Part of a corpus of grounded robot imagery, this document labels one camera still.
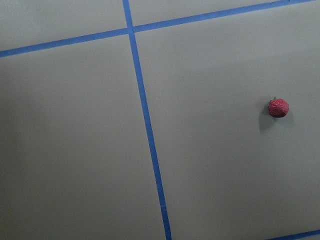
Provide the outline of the red strawberry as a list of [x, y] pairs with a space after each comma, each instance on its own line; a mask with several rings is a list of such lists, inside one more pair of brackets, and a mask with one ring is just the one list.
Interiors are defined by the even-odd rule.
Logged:
[[289, 104], [281, 98], [274, 97], [267, 106], [268, 114], [273, 118], [283, 118], [289, 112]]

